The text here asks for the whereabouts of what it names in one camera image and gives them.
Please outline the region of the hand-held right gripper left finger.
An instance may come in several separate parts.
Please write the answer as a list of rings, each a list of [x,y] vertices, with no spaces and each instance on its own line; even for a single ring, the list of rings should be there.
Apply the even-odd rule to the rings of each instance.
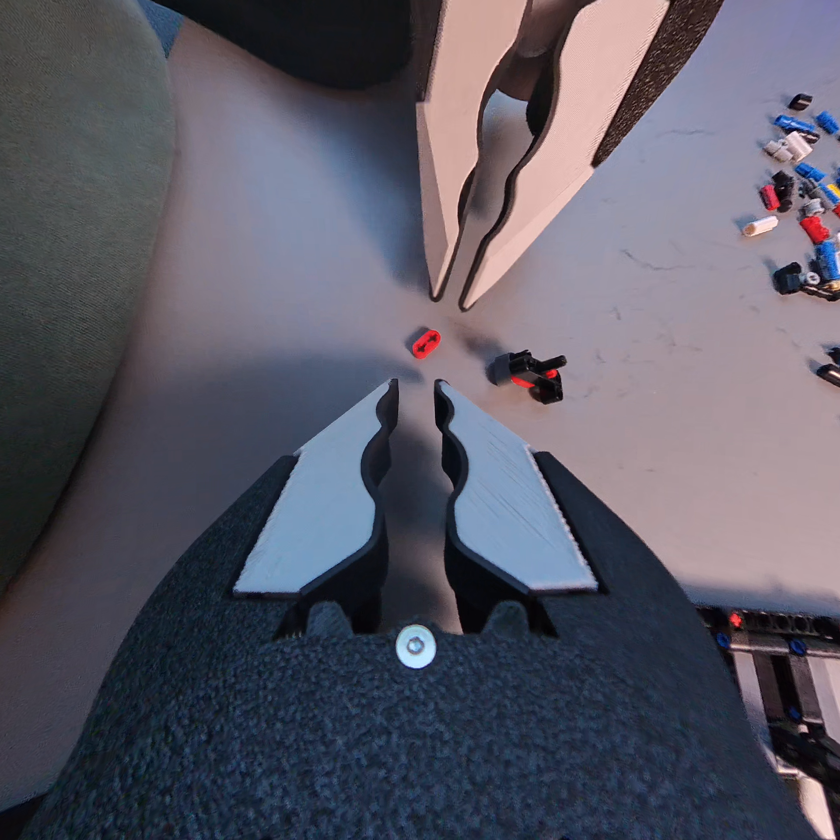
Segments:
[[[379,485],[398,404],[391,379],[295,452],[234,597],[289,602],[288,627],[304,624],[315,604],[336,602],[357,634],[376,632],[389,554]]]

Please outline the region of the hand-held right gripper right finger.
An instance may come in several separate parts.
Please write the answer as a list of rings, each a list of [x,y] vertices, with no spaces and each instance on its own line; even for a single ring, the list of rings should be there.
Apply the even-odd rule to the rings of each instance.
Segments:
[[[445,380],[434,384],[442,469],[452,484],[444,567],[465,634],[502,602],[522,606],[531,629],[553,634],[543,597],[598,592],[535,451]]]

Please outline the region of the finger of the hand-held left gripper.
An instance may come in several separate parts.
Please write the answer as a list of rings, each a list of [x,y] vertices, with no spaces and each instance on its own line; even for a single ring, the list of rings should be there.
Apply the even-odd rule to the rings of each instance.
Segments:
[[[595,152],[669,9],[667,1],[579,2],[552,60],[549,116],[505,183],[459,301],[472,308],[594,173]]]
[[[423,92],[416,105],[423,243],[429,297],[440,301],[455,265],[474,191],[481,123],[518,45],[529,1],[439,5]]]

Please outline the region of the small black red lego assembly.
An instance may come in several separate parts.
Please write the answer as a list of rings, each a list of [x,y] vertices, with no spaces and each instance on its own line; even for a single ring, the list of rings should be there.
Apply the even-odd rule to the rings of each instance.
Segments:
[[[512,376],[535,382],[535,387],[532,389],[524,388],[532,399],[543,405],[555,404],[563,400],[564,394],[560,375],[553,380],[543,378],[542,371],[537,367],[537,363],[541,360],[534,357],[529,350],[513,354],[511,361]]]

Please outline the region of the brick vehicle model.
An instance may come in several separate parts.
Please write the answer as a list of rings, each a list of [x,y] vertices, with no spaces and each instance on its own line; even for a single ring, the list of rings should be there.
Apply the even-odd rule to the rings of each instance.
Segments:
[[[764,757],[819,837],[839,838],[839,628],[830,616],[699,605]]]

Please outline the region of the grey desk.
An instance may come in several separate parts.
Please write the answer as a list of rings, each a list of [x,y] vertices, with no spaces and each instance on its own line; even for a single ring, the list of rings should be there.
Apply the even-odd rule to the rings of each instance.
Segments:
[[[838,613],[838,303],[758,217],[769,125],[838,114],[838,2],[725,2],[684,69],[468,312],[427,295],[413,85],[322,91],[185,21],[177,149],[110,403],[2,603],[2,809],[42,794],[133,619],[275,460],[390,377],[384,627],[459,631],[433,382],[549,450],[696,601]]]

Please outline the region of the pile of small brick pieces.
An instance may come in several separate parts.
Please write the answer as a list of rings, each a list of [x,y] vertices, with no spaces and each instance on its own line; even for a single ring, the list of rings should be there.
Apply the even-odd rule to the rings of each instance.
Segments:
[[[760,186],[759,197],[766,216],[794,221],[803,236],[805,255],[782,265],[801,264],[803,287],[797,293],[838,302],[838,167],[818,164],[814,156],[821,141],[820,152],[828,152],[829,140],[838,141],[838,109],[813,106],[814,97],[799,92],[773,118],[776,137],[762,151],[776,169]],[[772,285],[781,267],[773,269]]]

